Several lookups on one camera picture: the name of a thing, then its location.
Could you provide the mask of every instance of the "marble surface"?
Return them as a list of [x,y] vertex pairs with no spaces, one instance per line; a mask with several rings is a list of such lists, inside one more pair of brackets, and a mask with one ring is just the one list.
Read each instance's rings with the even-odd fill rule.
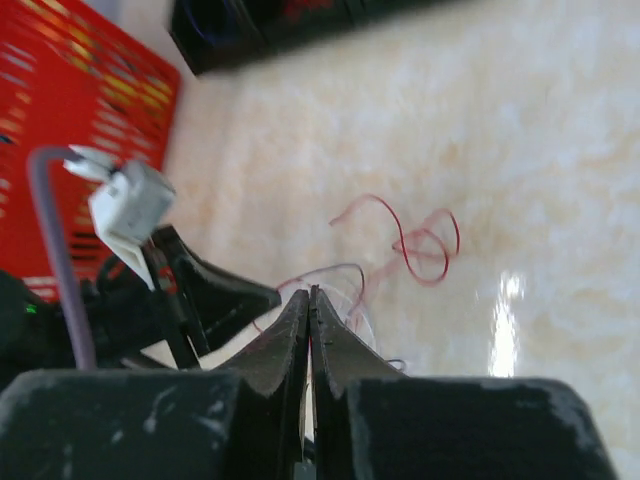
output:
[[412,375],[563,380],[640,476],[640,2],[463,2],[198,79],[166,2],[121,14],[184,73],[167,172],[194,250],[271,285],[371,274],[397,232],[374,204],[330,227],[352,199],[382,196],[408,228],[451,209],[446,280],[398,269],[369,296],[378,351]]

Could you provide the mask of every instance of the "black container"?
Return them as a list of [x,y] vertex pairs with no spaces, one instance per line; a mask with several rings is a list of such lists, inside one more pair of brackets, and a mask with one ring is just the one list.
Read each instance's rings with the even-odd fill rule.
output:
[[234,67],[438,0],[176,0],[169,32],[194,74]]

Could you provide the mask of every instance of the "red plastic basket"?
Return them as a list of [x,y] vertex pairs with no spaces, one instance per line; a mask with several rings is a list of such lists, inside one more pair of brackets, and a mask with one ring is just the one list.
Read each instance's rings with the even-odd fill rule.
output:
[[[177,70],[79,0],[0,0],[0,268],[46,300],[58,292],[38,228],[26,159],[45,145],[90,145],[161,168]],[[61,163],[51,178],[78,278],[109,250],[87,199],[97,184]]]

